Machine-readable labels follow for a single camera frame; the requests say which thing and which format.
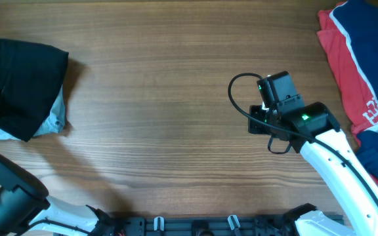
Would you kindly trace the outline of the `black shorts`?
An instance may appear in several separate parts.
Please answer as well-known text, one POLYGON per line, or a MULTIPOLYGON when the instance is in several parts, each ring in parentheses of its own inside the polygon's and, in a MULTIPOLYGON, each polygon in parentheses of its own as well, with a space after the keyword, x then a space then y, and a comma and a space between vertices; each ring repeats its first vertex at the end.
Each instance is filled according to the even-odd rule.
POLYGON ((50 45, 0 39, 0 129, 29 141, 63 87, 68 52, 50 45))

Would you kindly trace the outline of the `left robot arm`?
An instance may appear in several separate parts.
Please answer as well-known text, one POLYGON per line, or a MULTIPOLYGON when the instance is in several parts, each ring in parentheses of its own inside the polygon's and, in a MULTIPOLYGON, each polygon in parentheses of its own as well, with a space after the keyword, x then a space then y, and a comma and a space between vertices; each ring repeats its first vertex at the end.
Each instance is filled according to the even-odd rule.
POLYGON ((114 228, 102 210, 51 197, 38 178, 0 154, 0 235, 113 235, 114 228))

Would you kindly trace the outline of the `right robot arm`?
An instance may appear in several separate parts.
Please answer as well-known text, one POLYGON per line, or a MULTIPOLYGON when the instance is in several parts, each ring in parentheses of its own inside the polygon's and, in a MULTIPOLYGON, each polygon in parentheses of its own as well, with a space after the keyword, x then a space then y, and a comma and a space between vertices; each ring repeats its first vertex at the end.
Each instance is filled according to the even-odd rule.
POLYGON ((321 102, 305 105, 288 72, 256 76, 262 104, 245 115, 249 132, 288 143, 322 177, 352 224, 318 210, 291 213, 297 235, 378 235, 378 187, 351 150, 340 124, 321 102))

